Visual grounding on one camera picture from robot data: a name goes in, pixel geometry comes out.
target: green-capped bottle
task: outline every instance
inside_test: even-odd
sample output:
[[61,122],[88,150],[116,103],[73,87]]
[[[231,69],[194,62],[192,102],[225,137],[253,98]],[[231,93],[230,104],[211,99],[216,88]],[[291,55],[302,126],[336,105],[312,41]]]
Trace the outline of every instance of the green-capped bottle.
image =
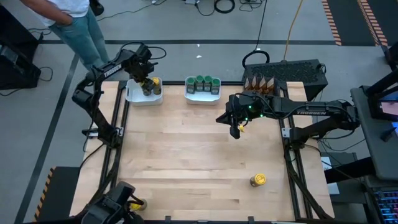
[[220,92],[220,80],[218,78],[214,78],[211,81],[211,94],[218,95]]
[[205,76],[205,84],[203,85],[203,91],[211,91],[211,81],[213,81],[213,78],[209,75]]
[[187,79],[187,93],[195,94],[195,79],[194,78],[188,78]]
[[197,91],[203,91],[203,76],[198,75],[196,78]]

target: yellow can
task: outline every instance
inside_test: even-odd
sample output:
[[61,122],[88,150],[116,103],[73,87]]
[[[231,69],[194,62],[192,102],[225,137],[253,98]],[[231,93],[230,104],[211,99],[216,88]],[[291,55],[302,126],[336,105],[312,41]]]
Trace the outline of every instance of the yellow can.
[[147,205],[148,205],[147,201],[145,199],[140,199],[140,200],[142,200],[144,202],[144,204],[143,205],[139,205],[139,204],[136,204],[136,203],[131,203],[130,204],[130,210],[131,211],[143,211],[143,210],[145,210],[145,208],[147,208]]
[[152,81],[154,81],[155,83],[155,87],[154,87],[154,93],[155,95],[159,95],[162,93],[162,87],[160,85],[160,80],[158,78],[151,78]]
[[256,174],[254,177],[250,178],[250,185],[253,187],[258,187],[266,183],[266,176],[264,174]]

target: wooden table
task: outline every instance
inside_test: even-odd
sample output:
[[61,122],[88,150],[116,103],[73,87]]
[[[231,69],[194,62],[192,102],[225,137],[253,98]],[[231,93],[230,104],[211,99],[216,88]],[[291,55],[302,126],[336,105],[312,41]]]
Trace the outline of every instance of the wooden table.
[[[108,121],[117,87],[117,82],[103,83],[100,109]],[[306,100],[302,83],[288,83],[288,88],[290,99]],[[135,186],[135,195],[148,201],[147,209],[139,212],[145,220],[164,220],[166,215],[172,220],[294,220],[277,120],[256,119],[236,140],[229,126],[215,119],[241,86],[222,86],[216,106],[188,105],[184,86],[164,86],[163,91],[159,106],[130,106],[119,167],[118,181]],[[122,99],[118,120],[123,104]],[[294,121],[304,127],[312,118],[295,116]],[[85,156],[100,144],[89,140]],[[317,145],[314,140],[307,144]],[[71,215],[82,210],[98,188],[104,152],[97,152],[82,168]],[[306,147],[301,155],[309,191],[333,216],[319,152]],[[254,188],[249,179],[257,173],[264,173],[267,182]],[[297,192],[305,217],[302,194],[298,188]]]

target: can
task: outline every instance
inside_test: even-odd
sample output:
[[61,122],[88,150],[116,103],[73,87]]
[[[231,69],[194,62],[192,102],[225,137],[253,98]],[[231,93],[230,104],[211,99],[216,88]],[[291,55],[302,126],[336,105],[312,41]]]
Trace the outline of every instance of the can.
[[211,91],[211,82],[213,78],[209,75],[205,76],[205,84],[203,85],[203,91]]
[[187,79],[186,84],[187,93],[195,94],[195,79],[190,77]]
[[162,86],[160,85],[160,80],[158,78],[151,78],[154,81],[154,93],[155,95],[160,95],[162,93]]
[[203,76],[198,75],[196,78],[196,89],[197,91],[203,91]]
[[146,84],[146,82],[140,82],[139,86],[141,86],[142,89],[142,93],[144,94],[144,96],[149,96],[152,94],[152,90],[148,90],[147,88],[144,88],[143,86]]
[[250,185],[253,187],[258,187],[266,183],[266,176],[264,174],[256,174],[254,177],[250,178]]
[[140,199],[140,200],[142,200],[144,202],[144,204],[143,205],[139,205],[137,203],[131,203],[130,204],[130,210],[132,210],[132,211],[143,211],[143,210],[145,210],[145,208],[147,208],[148,202],[145,199]]
[[220,80],[218,78],[214,78],[211,81],[211,94],[218,95],[218,92],[220,92]]

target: jeans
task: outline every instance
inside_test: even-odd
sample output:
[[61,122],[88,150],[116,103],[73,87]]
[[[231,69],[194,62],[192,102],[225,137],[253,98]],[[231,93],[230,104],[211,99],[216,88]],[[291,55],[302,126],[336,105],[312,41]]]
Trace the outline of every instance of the jeans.
[[87,70],[109,61],[104,36],[91,9],[86,16],[73,18],[68,26],[54,24],[49,28],[80,57]]

